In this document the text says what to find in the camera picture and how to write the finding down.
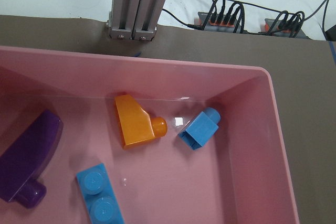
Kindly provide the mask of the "orange sloped block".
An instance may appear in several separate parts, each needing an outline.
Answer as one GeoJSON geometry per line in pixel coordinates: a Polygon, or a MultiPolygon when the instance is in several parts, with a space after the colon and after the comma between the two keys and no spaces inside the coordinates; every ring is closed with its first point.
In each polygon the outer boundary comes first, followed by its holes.
{"type": "Polygon", "coordinates": [[[120,124],[123,148],[144,145],[167,134],[167,122],[162,117],[152,118],[129,94],[114,99],[120,124]]]}

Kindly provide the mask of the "small blue block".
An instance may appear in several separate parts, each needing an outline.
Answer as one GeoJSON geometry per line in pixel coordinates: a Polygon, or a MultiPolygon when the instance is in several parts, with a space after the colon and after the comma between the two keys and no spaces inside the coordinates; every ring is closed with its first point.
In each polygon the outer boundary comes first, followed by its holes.
{"type": "Polygon", "coordinates": [[[216,133],[220,120],[219,112],[207,107],[179,132],[178,137],[192,150],[201,148],[216,133]]]}

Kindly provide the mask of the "long blue studded block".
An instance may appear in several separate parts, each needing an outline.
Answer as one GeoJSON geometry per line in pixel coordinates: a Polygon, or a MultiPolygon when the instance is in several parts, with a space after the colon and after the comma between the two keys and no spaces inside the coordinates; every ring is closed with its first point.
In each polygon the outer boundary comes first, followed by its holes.
{"type": "Polygon", "coordinates": [[[91,223],[124,223],[103,163],[78,172],[76,179],[91,223]]]}

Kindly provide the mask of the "purple long block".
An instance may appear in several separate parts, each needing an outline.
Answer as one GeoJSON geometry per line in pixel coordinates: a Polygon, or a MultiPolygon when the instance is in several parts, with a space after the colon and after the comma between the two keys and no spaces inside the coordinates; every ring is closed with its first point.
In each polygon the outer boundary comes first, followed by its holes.
{"type": "Polygon", "coordinates": [[[38,181],[60,141],[63,122],[49,110],[35,121],[1,155],[1,199],[36,207],[46,195],[38,181]]]}

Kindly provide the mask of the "pink plastic box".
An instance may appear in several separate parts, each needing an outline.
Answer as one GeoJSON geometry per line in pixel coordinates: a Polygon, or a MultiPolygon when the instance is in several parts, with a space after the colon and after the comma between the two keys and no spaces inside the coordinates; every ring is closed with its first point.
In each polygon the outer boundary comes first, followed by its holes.
{"type": "Polygon", "coordinates": [[[298,223],[270,74],[260,67],[1,47],[1,150],[49,109],[63,121],[27,209],[1,223],[89,223],[76,174],[104,163],[126,223],[298,223]],[[115,97],[129,94],[167,134],[123,148],[115,97]],[[205,108],[218,130],[192,150],[179,132],[205,108]]]}

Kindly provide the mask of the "aluminium frame post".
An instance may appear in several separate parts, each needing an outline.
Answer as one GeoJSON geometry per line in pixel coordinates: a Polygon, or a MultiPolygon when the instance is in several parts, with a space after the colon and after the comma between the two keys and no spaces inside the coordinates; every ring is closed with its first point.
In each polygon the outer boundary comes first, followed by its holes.
{"type": "Polygon", "coordinates": [[[108,28],[112,39],[151,41],[166,0],[112,0],[108,28]]]}

